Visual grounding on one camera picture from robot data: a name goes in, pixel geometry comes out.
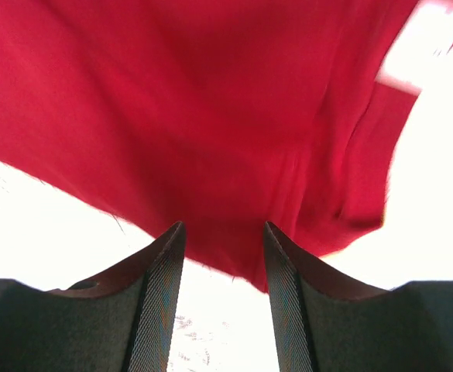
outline wrinkled fabric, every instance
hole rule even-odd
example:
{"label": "wrinkled fabric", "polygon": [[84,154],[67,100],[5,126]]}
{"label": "wrinkled fabric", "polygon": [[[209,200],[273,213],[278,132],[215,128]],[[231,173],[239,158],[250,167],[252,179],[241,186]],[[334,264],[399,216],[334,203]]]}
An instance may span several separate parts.
{"label": "wrinkled fabric", "polygon": [[318,256],[381,226],[416,4],[0,2],[0,161],[266,291],[266,220]]}

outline red fabric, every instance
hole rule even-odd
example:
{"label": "red fabric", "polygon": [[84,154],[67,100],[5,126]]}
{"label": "red fabric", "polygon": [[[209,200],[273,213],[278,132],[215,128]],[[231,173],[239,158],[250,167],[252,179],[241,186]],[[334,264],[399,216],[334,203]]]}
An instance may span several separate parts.
{"label": "red fabric", "polygon": [[317,255],[380,227],[416,2],[0,1],[0,160],[265,291],[266,220]]}

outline red cloth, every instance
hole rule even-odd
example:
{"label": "red cloth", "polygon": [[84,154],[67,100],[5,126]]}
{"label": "red cloth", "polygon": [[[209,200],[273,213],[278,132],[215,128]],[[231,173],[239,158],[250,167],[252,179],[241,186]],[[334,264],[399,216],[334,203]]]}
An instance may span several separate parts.
{"label": "red cloth", "polygon": [[381,226],[416,3],[0,1],[0,160],[265,291],[266,220],[319,256]]}

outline ribbed texture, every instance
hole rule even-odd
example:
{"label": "ribbed texture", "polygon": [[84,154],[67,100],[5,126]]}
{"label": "ribbed texture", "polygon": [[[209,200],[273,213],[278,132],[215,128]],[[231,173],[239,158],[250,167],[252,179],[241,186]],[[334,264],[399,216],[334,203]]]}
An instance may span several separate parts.
{"label": "ribbed texture", "polygon": [[303,319],[305,312],[300,308],[297,272],[272,237],[266,236],[265,244],[269,301],[280,372],[317,372],[313,369],[307,344],[308,330]]}
{"label": "ribbed texture", "polygon": [[[180,234],[176,239],[184,239]],[[167,368],[174,316],[180,290],[184,249],[169,246],[149,270],[128,372],[158,372]]]}

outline white surface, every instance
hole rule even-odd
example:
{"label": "white surface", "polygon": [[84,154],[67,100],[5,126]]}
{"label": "white surface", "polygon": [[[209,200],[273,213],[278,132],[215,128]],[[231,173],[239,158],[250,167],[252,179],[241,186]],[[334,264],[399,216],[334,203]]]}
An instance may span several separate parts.
{"label": "white surface", "polygon": [[[327,258],[383,288],[453,279],[453,53],[446,64],[396,149],[385,227]],[[0,277],[67,288],[152,241],[119,223],[0,164]],[[265,295],[190,261],[181,288],[169,371],[278,370]]]}

